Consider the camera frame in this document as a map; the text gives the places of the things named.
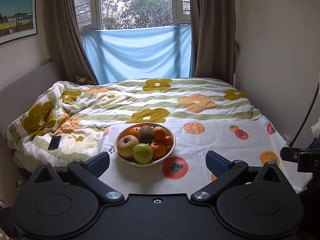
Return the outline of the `cream hoodie hanging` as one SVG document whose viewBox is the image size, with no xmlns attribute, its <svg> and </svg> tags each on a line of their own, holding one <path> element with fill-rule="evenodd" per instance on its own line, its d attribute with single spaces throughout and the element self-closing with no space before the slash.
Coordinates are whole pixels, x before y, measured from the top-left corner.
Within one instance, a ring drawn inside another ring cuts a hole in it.
<svg viewBox="0 0 320 240">
<path fill-rule="evenodd" d="M 311 127 L 312 133 L 317 140 L 320 140 L 320 118 L 317 123 Z"/>
</svg>

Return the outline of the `small tangerine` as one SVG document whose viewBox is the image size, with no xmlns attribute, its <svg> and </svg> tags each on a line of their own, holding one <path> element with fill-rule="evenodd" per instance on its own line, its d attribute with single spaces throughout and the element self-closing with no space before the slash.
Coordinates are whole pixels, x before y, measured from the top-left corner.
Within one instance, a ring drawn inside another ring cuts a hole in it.
<svg viewBox="0 0 320 240">
<path fill-rule="evenodd" d="M 167 135 L 162 142 L 166 147 L 168 147 L 173 144 L 174 140 L 171 136 Z"/>
<path fill-rule="evenodd" d="M 163 141 L 166 134 L 153 134 L 154 141 Z"/>
</svg>

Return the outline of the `large orange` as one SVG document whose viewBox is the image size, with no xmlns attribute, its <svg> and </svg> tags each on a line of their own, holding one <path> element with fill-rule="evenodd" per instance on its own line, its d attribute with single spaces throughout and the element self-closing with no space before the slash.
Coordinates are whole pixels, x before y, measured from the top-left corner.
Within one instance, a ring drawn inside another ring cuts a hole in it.
<svg viewBox="0 0 320 240">
<path fill-rule="evenodd" d="M 166 155 L 166 146 L 161 141 L 153 141 L 149 144 L 153 151 L 153 160 L 158 160 Z"/>
</svg>

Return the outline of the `white fruit print cloth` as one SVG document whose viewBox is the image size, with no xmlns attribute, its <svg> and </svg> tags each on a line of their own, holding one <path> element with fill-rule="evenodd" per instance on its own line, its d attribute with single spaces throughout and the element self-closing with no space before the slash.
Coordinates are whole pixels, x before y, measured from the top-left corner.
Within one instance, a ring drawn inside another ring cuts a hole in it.
<svg viewBox="0 0 320 240">
<path fill-rule="evenodd" d="M 176 147 L 164 161 L 137 167 L 122 161 L 114 152 L 117 135 L 129 125 L 110 127 L 101 150 L 110 155 L 110 166 L 100 180 L 123 195 L 129 193 L 170 194 L 193 192 L 217 177 L 210 172 L 205 157 L 215 151 L 226 159 L 240 159 L 250 166 L 276 163 L 296 192 L 306 188 L 312 175 L 297 172 L 297 165 L 282 161 L 280 150 L 287 145 L 266 117 L 257 120 L 211 120 L 165 123 L 176 138 Z"/>
</svg>

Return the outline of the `brown kiwi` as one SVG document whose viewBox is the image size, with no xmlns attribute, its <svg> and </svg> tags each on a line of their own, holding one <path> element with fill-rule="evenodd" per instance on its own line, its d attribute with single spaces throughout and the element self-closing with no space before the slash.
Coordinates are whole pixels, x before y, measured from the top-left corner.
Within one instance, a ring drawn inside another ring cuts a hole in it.
<svg viewBox="0 0 320 240">
<path fill-rule="evenodd" d="M 140 143 L 149 144 L 153 141 L 153 129 L 149 125 L 144 125 L 139 129 L 138 140 Z"/>
</svg>

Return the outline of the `black smartphone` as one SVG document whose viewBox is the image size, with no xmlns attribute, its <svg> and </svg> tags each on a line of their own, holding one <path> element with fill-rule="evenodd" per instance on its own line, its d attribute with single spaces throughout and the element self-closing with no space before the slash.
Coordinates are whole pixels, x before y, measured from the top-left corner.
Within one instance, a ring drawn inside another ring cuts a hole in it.
<svg viewBox="0 0 320 240">
<path fill-rule="evenodd" d="M 48 150 L 49 151 L 53 151 L 53 150 L 58 149 L 60 140 L 61 140 L 61 136 L 60 135 L 53 136 L 51 141 L 50 141 L 50 143 L 49 143 Z"/>
</svg>

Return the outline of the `cream duck print bowl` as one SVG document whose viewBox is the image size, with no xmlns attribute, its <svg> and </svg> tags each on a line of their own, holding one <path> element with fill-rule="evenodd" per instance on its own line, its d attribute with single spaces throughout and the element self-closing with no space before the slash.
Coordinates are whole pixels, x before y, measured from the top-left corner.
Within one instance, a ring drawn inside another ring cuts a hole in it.
<svg viewBox="0 0 320 240">
<path fill-rule="evenodd" d="M 153 122 L 133 125 L 121 131 L 114 141 L 120 160 L 133 166 L 153 166 L 169 157 L 176 146 L 173 132 Z"/>
</svg>

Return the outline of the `framed city picture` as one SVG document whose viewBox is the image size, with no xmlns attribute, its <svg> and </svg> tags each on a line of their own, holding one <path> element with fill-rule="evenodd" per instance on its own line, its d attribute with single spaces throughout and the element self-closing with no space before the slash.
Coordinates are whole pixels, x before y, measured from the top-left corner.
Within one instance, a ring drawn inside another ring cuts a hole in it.
<svg viewBox="0 0 320 240">
<path fill-rule="evenodd" d="M 0 44 L 38 33 L 36 0 L 1 0 L 0 10 Z"/>
</svg>

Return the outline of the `floral striped duvet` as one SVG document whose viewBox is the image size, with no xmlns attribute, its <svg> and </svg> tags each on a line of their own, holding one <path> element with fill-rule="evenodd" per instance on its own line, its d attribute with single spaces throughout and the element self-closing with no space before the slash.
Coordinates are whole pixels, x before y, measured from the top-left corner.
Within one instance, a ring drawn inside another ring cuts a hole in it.
<svg viewBox="0 0 320 240">
<path fill-rule="evenodd" d="M 10 148 L 28 171 L 43 162 L 65 166 L 99 153 L 110 127 L 142 122 L 254 120 L 246 94 L 217 79 L 133 79 L 104 85 L 57 81 L 7 129 Z M 53 136 L 59 148 L 48 150 Z"/>
</svg>

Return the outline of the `green apple front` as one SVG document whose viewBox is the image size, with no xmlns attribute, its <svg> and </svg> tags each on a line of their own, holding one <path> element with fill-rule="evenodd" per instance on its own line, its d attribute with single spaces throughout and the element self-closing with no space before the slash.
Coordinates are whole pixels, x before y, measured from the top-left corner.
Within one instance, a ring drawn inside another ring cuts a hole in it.
<svg viewBox="0 0 320 240">
<path fill-rule="evenodd" d="M 166 134 L 166 131 L 163 127 L 161 126 L 156 126 L 153 128 L 153 133 L 154 134 Z"/>
</svg>

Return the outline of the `large yellow-red apple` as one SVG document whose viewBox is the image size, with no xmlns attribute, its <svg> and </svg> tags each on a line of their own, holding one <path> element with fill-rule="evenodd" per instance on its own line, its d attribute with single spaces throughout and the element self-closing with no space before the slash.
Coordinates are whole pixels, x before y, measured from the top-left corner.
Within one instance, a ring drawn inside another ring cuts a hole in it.
<svg viewBox="0 0 320 240">
<path fill-rule="evenodd" d="M 125 159 L 133 158 L 133 148 L 139 144 L 137 137 L 133 135 L 126 135 L 122 137 L 117 143 L 117 152 Z"/>
</svg>

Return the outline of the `black coat rack pole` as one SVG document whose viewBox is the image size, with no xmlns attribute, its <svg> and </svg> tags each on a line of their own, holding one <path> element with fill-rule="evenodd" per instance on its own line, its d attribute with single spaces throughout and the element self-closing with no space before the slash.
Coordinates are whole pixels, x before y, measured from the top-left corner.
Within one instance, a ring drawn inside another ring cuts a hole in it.
<svg viewBox="0 0 320 240">
<path fill-rule="evenodd" d="M 309 118 L 309 115 L 310 115 L 310 113 L 311 113 L 311 111 L 312 111 L 312 109 L 313 109 L 313 106 L 314 106 L 314 104 L 315 104 L 315 102 L 316 102 L 318 93 L 319 93 L 319 83 L 317 83 L 317 87 L 316 87 L 316 89 L 315 89 L 315 93 L 314 93 L 313 98 L 312 98 L 312 100 L 311 100 L 310 106 L 309 106 L 309 108 L 308 108 L 308 110 L 307 110 L 307 113 L 306 113 L 306 115 L 304 116 L 304 119 L 303 119 L 303 121 L 302 121 L 302 123 L 301 123 L 301 125 L 300 125 L 300 127 L 299 127 L 299 129 L 298 129 L 298 131 L 297 131 L 297 133 L 295 134 L 293 140 L 292 140 L 292 141 L 290 142 L 290 144 L 289 144 L 290 147 L 292 147 L 292 146 L 295 144 L 295 142 L 296 142 L 297 138 L 299 137 L 302 129 L 304 128 L 304 126 L 305 126 L 305 124 L 306 124 L 306 122 L 307 122 L 307 120 L 308 120 L 308 118 Z"/>
</svg>

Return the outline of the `light blue window cloth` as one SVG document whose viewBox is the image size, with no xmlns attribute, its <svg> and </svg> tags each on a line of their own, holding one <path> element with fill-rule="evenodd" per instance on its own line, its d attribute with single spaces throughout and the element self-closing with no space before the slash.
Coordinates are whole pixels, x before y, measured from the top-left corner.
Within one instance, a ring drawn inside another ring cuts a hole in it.
<svg viewBox="0 0 320 240">
<path fill-rule="evenodd" d="M 83 47 L 100 85 L 191 76 L 191 27 L 89 30 Z"/>
</svg>

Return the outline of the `brown curtain right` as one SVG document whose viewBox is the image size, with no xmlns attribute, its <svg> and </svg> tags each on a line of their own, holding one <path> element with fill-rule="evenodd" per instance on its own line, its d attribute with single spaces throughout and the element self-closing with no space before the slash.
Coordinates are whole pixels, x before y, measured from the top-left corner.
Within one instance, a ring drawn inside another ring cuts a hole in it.
<svg viewBox="0 0 320 240">
<path fill-rule="evenodd" d="M 235 0 L 190 0 L 192 76 L 233 84 Z"/>
</svg>

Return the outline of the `brown curtain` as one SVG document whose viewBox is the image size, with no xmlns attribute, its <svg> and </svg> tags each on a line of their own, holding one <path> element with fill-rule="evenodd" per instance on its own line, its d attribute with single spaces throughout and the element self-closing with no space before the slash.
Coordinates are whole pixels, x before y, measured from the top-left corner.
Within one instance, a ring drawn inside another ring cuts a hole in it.
<svg viewBox="0 0 320 240">
<path fill-rule="evenodd" d="M 74 0 L 43 0 L 43 16 L 50 59 L 61 78 L 73 82 L 80 76 L 97 83 L 80 39 Z"/>
<path fill-rule="evenodd" d="M 190 0 L 192 76 L 233 84 L 235 0 Z"/>
</svg>

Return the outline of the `brown curtain left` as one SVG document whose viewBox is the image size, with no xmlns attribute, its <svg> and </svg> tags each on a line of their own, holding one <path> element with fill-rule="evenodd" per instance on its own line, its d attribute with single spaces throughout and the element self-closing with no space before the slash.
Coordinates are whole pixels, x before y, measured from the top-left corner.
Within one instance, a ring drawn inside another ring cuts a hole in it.
<svg viewBox="0 0 320 240">
<path fill-rule="evenodd" d="M 74 0 L 43 0 L 43 16 L 50 59 L 61 78 L 73 82 L 80 76 L 97 83 L 80 39 Z"/>
</svg>

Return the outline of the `grey bed headboard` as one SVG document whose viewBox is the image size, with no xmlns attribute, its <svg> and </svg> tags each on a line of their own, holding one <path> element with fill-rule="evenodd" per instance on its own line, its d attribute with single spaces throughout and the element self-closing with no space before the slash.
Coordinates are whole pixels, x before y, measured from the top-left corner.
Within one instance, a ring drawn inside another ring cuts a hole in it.
<svg viewBox="0 0 320 240">
<path fill-rule="evenodd" d="M 49 62 L 25 74 L 1 90 L 1 135 L 7 137 L 8 126 L 28 111 L 39 95 L 60 80 L 55 62 Z"/>
</svg>

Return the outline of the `green apple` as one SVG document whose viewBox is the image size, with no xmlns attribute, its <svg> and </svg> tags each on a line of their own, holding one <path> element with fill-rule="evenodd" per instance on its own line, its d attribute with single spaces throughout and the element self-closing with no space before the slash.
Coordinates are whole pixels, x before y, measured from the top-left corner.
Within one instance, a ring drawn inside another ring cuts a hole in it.
<svg viewBox="0 0 320 240">
<path fill-rule="evenodd" d="M 156 126 L 153 128 L 153 133 L 154 134 L 166 134 L 166 131 L 163 127 L 161 126 Z"/>
<path fill-rule="evenodd" d="M 152 148 L 148 144 L 137 144 L 133 148 L 133 157 L 138 163 L 149 163 L 153 157 Z"/>
</svg>

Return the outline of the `green apple back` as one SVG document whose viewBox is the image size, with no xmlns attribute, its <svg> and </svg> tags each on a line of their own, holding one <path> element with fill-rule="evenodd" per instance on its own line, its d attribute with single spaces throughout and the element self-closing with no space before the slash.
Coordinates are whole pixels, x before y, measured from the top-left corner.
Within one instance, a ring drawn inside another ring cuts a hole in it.
<svg viewBox="0 0 320 240">
<path fill-rule="evenodd" d="M 137 144 L 133 148 L 133 157 L 138 163 L 149 163 L 153 157 L 152 148 L 148 144 Z"/>
</svg>

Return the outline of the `floral pillow by window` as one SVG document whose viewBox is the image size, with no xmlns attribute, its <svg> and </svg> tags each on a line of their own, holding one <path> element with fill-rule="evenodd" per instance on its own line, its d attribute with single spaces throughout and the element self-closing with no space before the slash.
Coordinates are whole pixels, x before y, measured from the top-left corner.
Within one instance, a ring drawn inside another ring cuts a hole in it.
<svg viewBox="0 0 320 240">
<path fill-rule="evenodd" d="M 97 83 L 92 81 L 91 79 L 81 76 L 76 76 L 75 82 L 79 85 L 97 85 Z"/>
</svg>

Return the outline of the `window frame with glass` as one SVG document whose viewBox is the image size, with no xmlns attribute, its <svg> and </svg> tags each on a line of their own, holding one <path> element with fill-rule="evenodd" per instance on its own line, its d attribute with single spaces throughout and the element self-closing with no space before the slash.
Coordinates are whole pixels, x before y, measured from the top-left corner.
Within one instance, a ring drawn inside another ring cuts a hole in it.
<svg viewBox="0 0 320 240">
<path fill-rule="evenodd" d="M 190 0 L 74 0 L 80 30 L 138 29 L 190 23 Z"/>
</svg>

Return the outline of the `dark blue jeans hanging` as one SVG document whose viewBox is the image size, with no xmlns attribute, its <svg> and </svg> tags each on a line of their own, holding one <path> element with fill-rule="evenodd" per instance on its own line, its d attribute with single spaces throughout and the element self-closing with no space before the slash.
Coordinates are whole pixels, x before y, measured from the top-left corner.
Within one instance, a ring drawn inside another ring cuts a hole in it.
<svg viewBox="0 0 320 240">
<path fill-rule="evenodd" d="M 308 150 L 310 149 L 320 149 L 320 140 L 315 138 L 312 143 L 308 146 Z"/>
</svg>

